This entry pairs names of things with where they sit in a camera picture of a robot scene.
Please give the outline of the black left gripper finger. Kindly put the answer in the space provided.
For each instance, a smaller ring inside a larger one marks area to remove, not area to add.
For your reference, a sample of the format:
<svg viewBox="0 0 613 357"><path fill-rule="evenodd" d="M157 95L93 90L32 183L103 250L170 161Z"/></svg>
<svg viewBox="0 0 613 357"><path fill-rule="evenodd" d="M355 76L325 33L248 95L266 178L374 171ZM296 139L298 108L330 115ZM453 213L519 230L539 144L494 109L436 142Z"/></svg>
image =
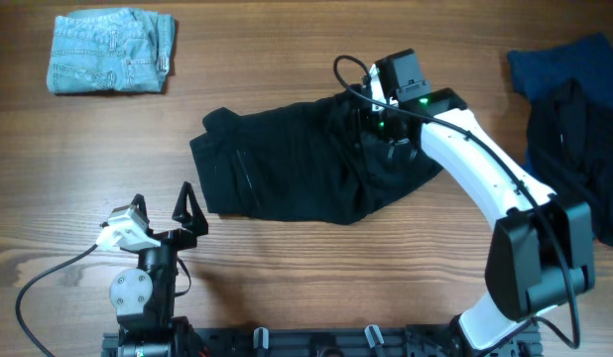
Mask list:
<svg viewBox="0 0 613 357"><path fill-rule="evenodd" d="M195 236L208 234L207 220L200 209L192 185L188 181L185 181L182 185L173 211L172 220L178 222L182 228L190 231Z"/></svg>
<svg viewBox="0 0 613 357"><path fill-rule="evenodd" d="M131 201L130 217L137 224L140 224L142 226L149 225L149 218L147 214L145 197L140 193L137 193Z"/></svg>

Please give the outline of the black shorts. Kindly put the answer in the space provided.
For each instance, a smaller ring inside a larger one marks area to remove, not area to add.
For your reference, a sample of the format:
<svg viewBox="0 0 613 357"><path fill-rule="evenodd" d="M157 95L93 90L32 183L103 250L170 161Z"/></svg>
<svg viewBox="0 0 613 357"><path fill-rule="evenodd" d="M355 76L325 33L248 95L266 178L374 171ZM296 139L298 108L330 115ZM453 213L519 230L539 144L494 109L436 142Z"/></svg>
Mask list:
<svg viewBox="0 0 613 357"><path fill-rule="evenodd" d="M207 208L279 221L352 224L433 179L441 166L382 141L342 92L250 115L222 107L190 141Z"/></svg>

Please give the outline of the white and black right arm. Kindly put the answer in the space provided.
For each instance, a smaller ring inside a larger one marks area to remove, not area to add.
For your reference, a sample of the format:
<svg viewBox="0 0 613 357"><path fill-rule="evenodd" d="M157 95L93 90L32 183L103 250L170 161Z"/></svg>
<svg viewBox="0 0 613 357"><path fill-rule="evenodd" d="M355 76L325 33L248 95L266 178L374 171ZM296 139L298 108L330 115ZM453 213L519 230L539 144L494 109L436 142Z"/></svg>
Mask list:
<svg viewBox="0 0 613 357"><path fill-rule="evenodd" d="M486 292L442 332L414 337L422 351L526 356L540 325L579 346L577 297L595 286L591 212L516 164L450 88L432 91L407 49L364 69L356 110L390 145L410 144L439 163L476 203L493 230Z"/></svg>

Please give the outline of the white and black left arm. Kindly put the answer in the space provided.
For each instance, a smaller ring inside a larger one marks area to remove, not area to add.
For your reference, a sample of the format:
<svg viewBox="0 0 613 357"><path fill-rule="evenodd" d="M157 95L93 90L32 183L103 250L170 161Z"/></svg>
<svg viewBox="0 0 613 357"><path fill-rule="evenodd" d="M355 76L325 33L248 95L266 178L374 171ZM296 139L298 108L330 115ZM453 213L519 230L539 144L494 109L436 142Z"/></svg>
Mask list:
<svg viewBox="0 0 613 357"><path fill-rule="evenodd" d="M97 243L111 250L135 254L137 266L119 273L109 297L119 324L118 342L102 347L111 356L207 356L202 338L188 318L175 315L179 271L188 272L179 252L197 246L208 233L208 223L192 185L184 182L172 220L181 226L156 233L150 227L145 198L114 209L102 224Z"/></svg>

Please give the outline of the folded light blue jeans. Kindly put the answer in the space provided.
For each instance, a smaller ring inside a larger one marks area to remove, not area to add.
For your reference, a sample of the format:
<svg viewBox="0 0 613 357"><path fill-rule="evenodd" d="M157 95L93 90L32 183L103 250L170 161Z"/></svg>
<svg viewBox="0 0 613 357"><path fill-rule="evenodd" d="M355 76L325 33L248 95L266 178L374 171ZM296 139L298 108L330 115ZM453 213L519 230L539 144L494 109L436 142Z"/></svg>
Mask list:
<svg viewBox="0 0 613 357"><path fill-rule="evenodd" d="M103 8L57 16L47 88L52 94L159 93L175 39L175 18L156 11Z"/></svg>

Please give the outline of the black garment in pile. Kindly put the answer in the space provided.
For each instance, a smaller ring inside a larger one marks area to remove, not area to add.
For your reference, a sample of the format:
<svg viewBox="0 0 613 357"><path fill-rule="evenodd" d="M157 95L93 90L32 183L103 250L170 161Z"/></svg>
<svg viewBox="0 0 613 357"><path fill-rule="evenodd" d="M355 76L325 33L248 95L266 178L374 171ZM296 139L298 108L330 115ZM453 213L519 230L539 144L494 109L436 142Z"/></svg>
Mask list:
<svg viewBox="0 0 613 357"><path fill-rule="evenodd" d="M594 235L613 247L613 110L568 80L532 103L527 139L535 175L586 201Z"/></svg>

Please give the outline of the dark blue garment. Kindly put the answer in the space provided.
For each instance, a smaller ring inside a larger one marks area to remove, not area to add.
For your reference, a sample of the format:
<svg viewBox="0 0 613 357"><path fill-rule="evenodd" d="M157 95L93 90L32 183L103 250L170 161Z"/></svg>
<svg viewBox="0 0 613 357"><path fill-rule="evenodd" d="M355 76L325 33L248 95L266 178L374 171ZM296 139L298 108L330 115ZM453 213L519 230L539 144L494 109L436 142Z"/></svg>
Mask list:
<svg viewBox="0 0 613 357"><path fill-rule="evenodd" d="M576 80L587 98L613 110L613 48L601 34L541 51L510 51L514 90L532 103L568 80Z"/></svg>

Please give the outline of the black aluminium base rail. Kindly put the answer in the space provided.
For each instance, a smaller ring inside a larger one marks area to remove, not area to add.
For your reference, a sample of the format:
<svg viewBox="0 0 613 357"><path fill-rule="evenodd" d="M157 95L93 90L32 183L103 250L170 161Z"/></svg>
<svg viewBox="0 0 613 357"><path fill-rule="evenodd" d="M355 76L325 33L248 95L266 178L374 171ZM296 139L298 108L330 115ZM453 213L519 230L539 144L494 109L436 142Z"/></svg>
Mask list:
<svg viewBox="0 0 613 357"><path fill-rule="evenodd" d="M364 329L269 330L233 328L197 329L199 356L216 357L308 357L330 354L345 357L439 357L466 356L462 343L448 336L446 325L418 324L400 328L373 327L376 341Z"/></svg>

